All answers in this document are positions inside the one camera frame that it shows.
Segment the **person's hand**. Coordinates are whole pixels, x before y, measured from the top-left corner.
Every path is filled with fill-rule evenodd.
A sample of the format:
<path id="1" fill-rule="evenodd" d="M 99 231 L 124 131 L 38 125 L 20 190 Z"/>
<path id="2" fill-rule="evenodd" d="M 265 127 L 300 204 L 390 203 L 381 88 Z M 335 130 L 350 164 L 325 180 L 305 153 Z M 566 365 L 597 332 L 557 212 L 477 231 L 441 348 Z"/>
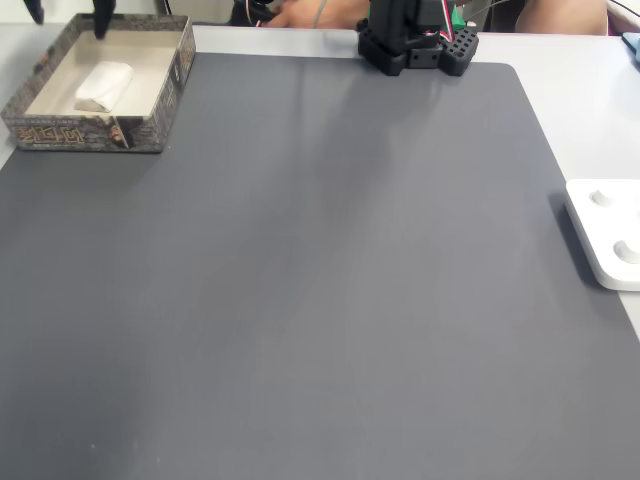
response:
<path id="1" fill-rule="evenodd" d="M 269 28 L 313 28 L 322 1 L 283 1 L 275 16 L 268 22 Z"/>

